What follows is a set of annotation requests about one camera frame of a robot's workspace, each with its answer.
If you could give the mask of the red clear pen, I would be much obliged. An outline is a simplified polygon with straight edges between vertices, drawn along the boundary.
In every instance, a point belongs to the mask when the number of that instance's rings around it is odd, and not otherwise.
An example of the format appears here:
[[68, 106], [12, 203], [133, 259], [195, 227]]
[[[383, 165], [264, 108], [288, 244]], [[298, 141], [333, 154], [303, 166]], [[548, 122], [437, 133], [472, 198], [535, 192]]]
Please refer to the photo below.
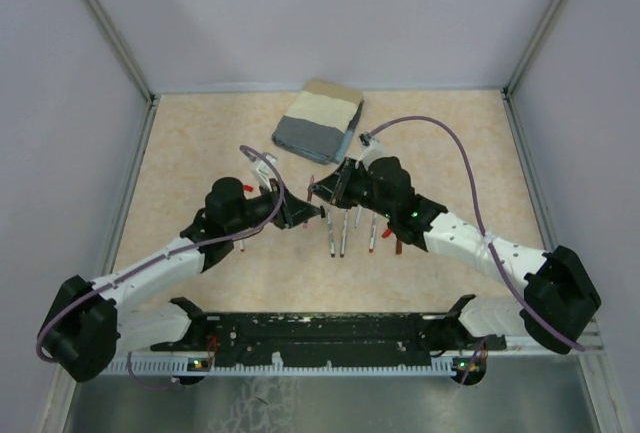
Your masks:
[[309, 179], [309, 185], [308, 185], [308, 188], [307, 188], [307, 197], [306, 197], [307, 202], [311, 202], [311, 200], [312, 200], [312, 196], [313, 196], [313, 191], [312, 190], [313, 190], [314, 182], [315, 182], [315, 175], [311, 175], [310, 179]]

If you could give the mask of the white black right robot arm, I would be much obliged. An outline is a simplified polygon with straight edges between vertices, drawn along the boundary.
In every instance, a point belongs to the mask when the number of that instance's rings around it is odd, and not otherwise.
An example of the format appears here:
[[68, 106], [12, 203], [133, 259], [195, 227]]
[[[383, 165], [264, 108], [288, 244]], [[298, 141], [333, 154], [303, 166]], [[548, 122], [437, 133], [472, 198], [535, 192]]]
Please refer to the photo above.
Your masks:
[[447, 323], [448, 340], [458, 348], [470, 348], [489, 335], [524, 333], [550, 351], [567, 354], [579, 349], [579, 337], [601, 306], [575, 251], [562, 245], [552, 251], [528, 248], [482, 233], [417, 193], [396, 157], [369, 163], [347, 158], [311, 191], [340, 209], [370, 210], [386, 219], [401, 242], [504, 282], [510, 297], [476, 297]]

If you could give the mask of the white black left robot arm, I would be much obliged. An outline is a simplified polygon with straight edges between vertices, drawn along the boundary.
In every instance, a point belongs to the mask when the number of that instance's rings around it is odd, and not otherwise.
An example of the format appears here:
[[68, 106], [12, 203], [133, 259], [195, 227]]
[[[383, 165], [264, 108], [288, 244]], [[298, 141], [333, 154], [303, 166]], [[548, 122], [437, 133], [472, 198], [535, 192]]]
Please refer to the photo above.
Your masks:
[[114, 358], [157, 344], [197, 349], [208, 337], [203, 320], [174, 302], [148, 311], [140, 305], [217, 265], [237, 242], [267, 224], [285, 230], [324, 215], [323, 208], [297, 198], [277, 180], [248, 198], [240, 180], [219, 179], [193, 222], [159, 252], [95, 280], [66, 280], [38, 332], [36, 354], [82, 383]]

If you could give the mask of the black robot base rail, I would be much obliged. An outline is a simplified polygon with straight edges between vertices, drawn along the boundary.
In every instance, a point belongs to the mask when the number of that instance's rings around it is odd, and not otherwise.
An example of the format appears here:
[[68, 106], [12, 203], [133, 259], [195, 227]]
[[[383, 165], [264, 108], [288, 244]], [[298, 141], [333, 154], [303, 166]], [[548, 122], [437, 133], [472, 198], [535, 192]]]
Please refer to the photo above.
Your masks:
[[277, 354], [285, 367], [430, 367], [447, 352], [480, 341], [460, 320], [472, 299], [445, 313], [204, 312], [185, 298], [171, 301], [191, 321], [184, 336], [153, 352], [204, 352], [217, 367], [263, 367]]

